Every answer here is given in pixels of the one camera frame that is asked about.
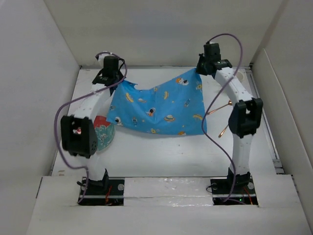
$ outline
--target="blue cloth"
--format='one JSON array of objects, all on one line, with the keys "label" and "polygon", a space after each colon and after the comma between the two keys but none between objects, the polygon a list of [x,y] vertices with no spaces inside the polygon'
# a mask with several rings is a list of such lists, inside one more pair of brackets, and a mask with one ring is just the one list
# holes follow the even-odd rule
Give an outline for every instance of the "blue cloth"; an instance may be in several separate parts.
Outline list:
[{"label": "blue cloth", "polygon": [[107,121],[144,133],[203,134],[202,82],[195,69],[150,90],[137,90],[135,85],[128,81],[118,85]]}]

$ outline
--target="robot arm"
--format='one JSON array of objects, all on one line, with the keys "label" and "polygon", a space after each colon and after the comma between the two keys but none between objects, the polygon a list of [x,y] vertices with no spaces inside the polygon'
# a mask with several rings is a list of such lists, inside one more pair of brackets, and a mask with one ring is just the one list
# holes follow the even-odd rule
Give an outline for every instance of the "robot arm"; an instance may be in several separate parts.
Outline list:
[{"label": "robot arm", "polygon": [[[224,86],[232,78],[234,71],[228,60],[221,60],[219,45],[207,43],[204,45],[204,54],[200,54],[197,73],[212,75],[221,86]],[[236,184],[244,185],[250,179],[250,147],[253,135],[261,123],[263,102],[260,98],[253,98],[237,77],[231,80],[225,91],[233,105],[228,125],[233,134],[232,160],[236,169]],[[227,177],[229,182],[232,182],[233,177],[234,169],[231,164]]]},{"label": "robot arm", "polygon": [[[92,81],[91,93],[111,86],[123,78],[119,70],[120,58],[112,55],[97,55],[96,58],[103,63],[103,69]],[[93,121],[115,89],[116,86],[87,97],[72,115],[62,117],[62,147],[70,155],[80,155],[89,159],[96,152],[98,141]]]}]

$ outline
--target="black bracket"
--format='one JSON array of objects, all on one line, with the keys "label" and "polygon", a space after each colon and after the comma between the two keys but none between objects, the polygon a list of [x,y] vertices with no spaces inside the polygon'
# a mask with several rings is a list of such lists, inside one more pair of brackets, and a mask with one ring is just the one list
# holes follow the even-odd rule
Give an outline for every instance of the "black bracket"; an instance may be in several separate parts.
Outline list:
[{"label": "black bracket", "polygon": [[[211,185],[207,188],[207,191],[210,189],[213,197],[214,205],[240,205],[236,201],[228,200],[225,202],[225,198],[229,195],[231,190],[231,185],[233,181],[233,176],[230,169],[228,169],[228,176],[227,178],[218,178],[218,179],[211,179]],[[237,175],[236,176],[236,183],[234,189],[232,191],[231,199],[235,199],[240,202],[244,202],[245,204],[250,204],[251,202],[254,205],[258,204],[258,200],[256,197],[256,192],[254,189],[253,179],[248,172],[245,175]]]},{"label": "black bracket", "polygon": [[[123,74],[118,67],[119,61],[125,62],[123,59],[118,58],[116,56],[106,56],[103,60],[103,68],[96,75],[95,79],[92,81],[93,84],[104,84],[107,87],[113,85],[114,83],[120,81],[123,78]],[[110,88],[111,95],[114,90],[116,90],[117,86]]]},{"label": "black bracket", "polygon": [[260,98],[237,102],[228,120],[230,131],[240,138],[254,135],[261,124],[262,108],[263,101]]},{"label": "black bracket", "polygon": [[98,138],[91,119],[63,116],[61,118],[62,148],[72,156],[90,158],[98,147]]},{"label": "black bracket", "polygon": [[228,60],[222,60],[220,46],[218,43],[207,42],[204,46],[204,53],[199,54],[196,73],[201,75],[212,75],[215,78],[217,70],[222,68],[231,68],[232,65]]},{"label": "black bracket", "polygon": [[[81,186],[79,200],[82,198],[86,180],[77,182]],[[105,169],[103,179],[100,181],[89,180],[86,194],[79,203],[81,206],[122,206],[124,203],[125,180],[122,178],[109,178]]]}]

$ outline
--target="purple cable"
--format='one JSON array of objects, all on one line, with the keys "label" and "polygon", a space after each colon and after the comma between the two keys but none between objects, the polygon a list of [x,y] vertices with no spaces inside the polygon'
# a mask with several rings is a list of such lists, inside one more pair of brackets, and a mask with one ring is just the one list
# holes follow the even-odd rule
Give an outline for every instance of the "purple cable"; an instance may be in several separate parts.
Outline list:
[{"label": "purple cable", "polygon": [[241,65],[241,62],[242,62],[242,60],[243,60],[243,52],[244,52],[243,46],[242,46],[240,40],[239,40],[235,35],[233,35],[233,34],[231,34],[231,33],[221,33],[221,34],[218,34],[218,35],[214,36],[213,38],[211,38],[211,39],[209,40],[209,42],[211,42],[213,39],[215,39],[215,38],[217,38],[217,37],[220,37],[220,36],[223,36],[223,35],[227,35],[227,36],[233,37],[234,39],[237,40],[237,42],[239,43],[239,46],[240,46],[240,59],[239,59],[238,66],[237,66],[237,68],[236,68],[236,70],[235,70],[233,76],[222,86],[222,88],[220,89],[220,91],[217,93],[217,95],[214,97],[214,99],[212,100],[211,104],[210,104],[209,107],[207,108],[207,110],[206,110],[206,112],[205,112],[205,114],[204,114],[204,116],[203,116],[203,119],[202,119],[201,128],[202,128],[203,133],[204,133],[218,148],[220,148],[221,151],[223,151],[223,152],[226,154],[226,156],[227,156],[228,159],[230,160],[230,163],[231,163],[232,166],[233,166],[233,169],[234,169],[234,179],[233,179],[233,183],[232,183],[231,188],[230,188],[229,195],[228,195],[228,196],[226,197],[226,199],[224,200],[224,202],[226,202],[226,201],[229,200],[229,198],[231,197],[231,195],[232,195],[232,193],[233,193],[233,190],[234,190],[234,187],[235,187],[235,183],[236,183],[236,167],[235,167],[235,164],[234,164],[232,158],[231,158],[230,155],[226,152],[226,150],[223,149],[223,147],[221,147],[215,140],[213,140],[211,137],[209,137],[209,135],[205,132],[204,127],[203,127],[204,121],[205,121],[205,119],[206,119],[206,116],[207,116],[208,113],[209,113],[209,110],[211,109],[211,107],[212,107],[212,105],[214,104],[214,102],[216,101],[216,99],[220,96],[220,94],[221,94],[221,93],[223,92],[223,90],[226,88],[226,86],[231,82],[231,80],[234,79],[234,77],[236,76],[236,74],[237,74],[237,72],[238,72],[238,70],[239,70],[239,67],[240,67],[240,65]]},{"label": "purple cable", "polygon": [[[102,54],[114,55],[114,56],[116,56],[117,58],[121,59],[121,57],[119,57],[118,55],[116,55],[116,54],[114,54],[114,53],[111,53],[111,52],[108,52],[108,51],[100,52],[100,53],[97,54],[97,56],[102,55]],[[92,95],[94,95],[94,94],[96,94],[96,93],[98,93],[98,92],[102,92],[102,91],[104,91],[104,90],[106,90],[106,89],[109,89],[109,88],[111,88],[111,87],[117,86],[118,84],[120,84],[121,82],[123,82],[124,79],[126,78],[126,75],[127,75],[127,65],[124,63],[124,66],[125,66],[125,74],[124,74],[123,78],[122,78],[120,81],[114,83],[113,85],[110,85],[110,86],[105,87],[105,88],[101,88],[101,89],[96,90],[96,91],[94,91],[94,92],[92,92],[92,93],[83,95],[83,96],[81,96],[81,97],[78,97],[78,98],[76,98],[76,99],[74,99],[74,100],[72,100],[72,101],[69,101],[69,102],[67,102],[67,103],[65,103],[65,104],[63,104],[63,105],[61,105],[61,107],[58,109],[57,113],[55,114],[55,118],[54,118],[54,139],[55,139],[55,142],[56,142],[56,144],[57,144],[57,148],[58,148],[58,151],[60,152],[60,155],[61,155],[61,158],[62,158],[63,162],[64,162],[65,165],[66,165],[68,168],[70,168],[70,169],[73,169],[73,170],[85,169],[85,170],[86,170],[86,184],[85,184],[84,192],[83,192],[82,198],[81,198],[77,203],[80,203],[80,202],[84,199],[84,197],[85,197],[86,190],[87,190],[87,185],[88,185],[88,181],[89,181],[89,170],[88,170],[88,167],[87,167],[87,166],[71,166],[71,165],[68,163],[68,161],[66,160],[66,158],[65,158],[65,156],[64,156],[64,153],[63,153],[63,151],[62,151],[62,149],[61,149],[59,140],[58,140],[58,117],[59,117],[59,115],[60,115],[61,110],[62,110],[64,107],[70,105],[71,103],[74,103],[74,102],[76,102],[76,101],[78,101],[78,100],[87,98],[87,97],[89,97],[89,96],[92,96]]]}]

